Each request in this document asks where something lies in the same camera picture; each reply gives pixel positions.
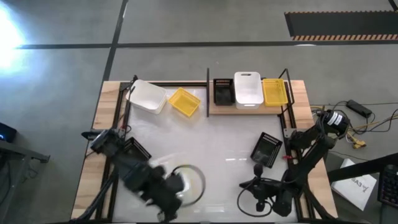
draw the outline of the gray floor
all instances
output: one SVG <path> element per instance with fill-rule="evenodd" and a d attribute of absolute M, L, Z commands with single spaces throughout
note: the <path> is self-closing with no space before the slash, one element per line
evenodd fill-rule
<path fill-rule="evenodd" d="M 49 164 L 33 164 L 40 174 L 21 185 L 7 223 L 69 219 L 86 147 L 80 133 L 91 126 L 109 49 L 3 46 L 111 43 L 121 2 L 0 2 L 0 27 L 7 31 L 0 36 L 0 122 L 18 129 L 18 144 L 51 154 Z M 345 10 L 391 7 L 386 0 L 130 0 L 119 42 L 290 40 L 285 11 Z M 398 101 L 396 58 L 396 45 L 117 49 L 109 79 L 130 80 L 136 74 L 145 80 L 203 80 L 207 67 L 212 78 L 243 70 L 276 77 L 289 68 L 293 79 L 305 80 L 312 104 L 385 103 Z M 369 108 L 379 120 L 398 104 Z M 365 122 L 346 111 L 354 124 Z M 368 145 L 364 149 L 353 150 L 342 140 L 334 150 L 374 159 L 397 152 L 397 132 L 393 123 L 388 133 L 361 136 Z M 339 213 L 350 217 L 344 202 L 336 200 Z M 365 219 L 377 223 L 379 206 L 373 197 Z"/>

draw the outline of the white plastic bin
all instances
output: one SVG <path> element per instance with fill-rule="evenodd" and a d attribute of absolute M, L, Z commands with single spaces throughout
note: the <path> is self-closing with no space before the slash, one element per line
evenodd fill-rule
<path fill-rule="evenodd" d="M 236 108 L 255 110 L 264 102 L 258 72 L 236 72 L 234 76 Z"/>
<path fill-rule="evenodd" d="M 132 85 L 134 91 L 131 93 L 130 102 L 133 106 L 146 110 L 153 114 L 159 114 L 167 101 L 166 90 L 147 83 L 142 80 L 137 80 Z"/>

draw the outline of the white paper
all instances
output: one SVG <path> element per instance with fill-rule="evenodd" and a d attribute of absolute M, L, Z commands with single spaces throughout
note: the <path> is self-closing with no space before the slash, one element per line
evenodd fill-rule
<path fill-rule="evenodd" d="M 354 164 L 351 159 L 345 159 L 340 168 Z M 333 182 L 331 188 L 363 211 L 375 184 L 376 179 L 368 174 Z"/>

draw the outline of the yellow basket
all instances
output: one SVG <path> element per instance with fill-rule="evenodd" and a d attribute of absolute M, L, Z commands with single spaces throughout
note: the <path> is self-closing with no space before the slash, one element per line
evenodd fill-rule
<path fill-rule="evenodd" d="M 282 106 L 287 103 L 285 84 L 281 78 L 263 79 L 262 92 L 266 106 Z"/>
<path fill-rule="evenodd" d="M 191 117 L 193 112 L 198 108 L 200 100 L 187 90 L 178 88 L 172 97 L 170 97 L 169 103 L 181 113 Z"/>

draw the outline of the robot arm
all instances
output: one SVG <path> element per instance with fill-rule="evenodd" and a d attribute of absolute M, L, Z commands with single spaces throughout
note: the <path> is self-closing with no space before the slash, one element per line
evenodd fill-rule
<path fill-rule="evenodd" d="M 87 132 L 82 135 L 92 138 L 98 132 Z M 158 219 L 169 222 L 177 217 L 177 210 L 182 201 L 176 193 L 184 188 L 182 177 L 171 174 L 166 179 L 164 168 L 152 168 L 146 161 L 139 160 L 124 152 L 124 140 L 112 129 L 103 130 L 90 144 L 96 153 L 102 153 L 111 159 L 119 178 L 131 192 L 138 195 L 147 206 L 155 205 L 160 208 Z"/>
<path fill-rule="evenodd" d="M 343 138 L 347 133 L 349 119 L 343 115 L 338 114 L 336 111 L 328 110 L 322 111 L 318 116 L 317 123 L 313 127 L 304 132 L 296 130 L 288 138 L 286 147 L 295 150 L 297 154 L 303 154 L 302 151 L 304 149 L 308 149 L 308 151 L 298 164 L 293 165 L 285 172 L 281 181 L 263 180 L 261 175 L 256 174 L 256 169 L 259 169 L 258 164 L 254 168 L 256 177 L 252 181 L 240 184 L 240 187 L 250 191 L 259 200 L 258 203 L 260 204 L 264 204 L 262 201 L 266 198 L 276 196 L 272 209 L 283 217 L 286 217 L 291 212 L 293 197 L 299 197 L 307 189 L 306 182 L 310 171 L 328 150 L 335 146 L 337 139 Z M 328 136 L 330 133 L 336 134 L 337 138 Z M 309 198 L 313 200 L 313 204 L 316 205 L 316 208 L 319 208 L 318 212 L 321 211 L 319 212 L 320 215 L 330 218 L 331 216 L 316 201 L 316 198 L 313 195 L 310 196 L 312 196 Z"/>

